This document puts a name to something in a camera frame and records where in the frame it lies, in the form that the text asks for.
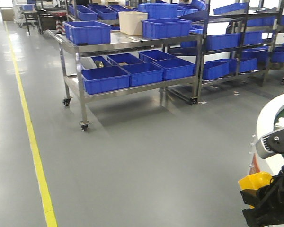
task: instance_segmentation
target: cart wheel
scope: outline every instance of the cart wheel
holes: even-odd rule
[[[281,85],[284,85],[284,79],[281,81]]]
[[[189,104],[191,105],[195,105],[198,103],[198,99],[197,98],[191,98],[190,101],[189,101]]]
[[[86,131],[86,129],[89,127],[88,124],[85,124],[85,125],[81,125],[81,130],[82,131]]]
[[[65,105],[65,106],[69,106],[70,105],[70,102],[71,102],[71,99],[70,98],[65,98],[65,99],[63,99],[63,104]]]

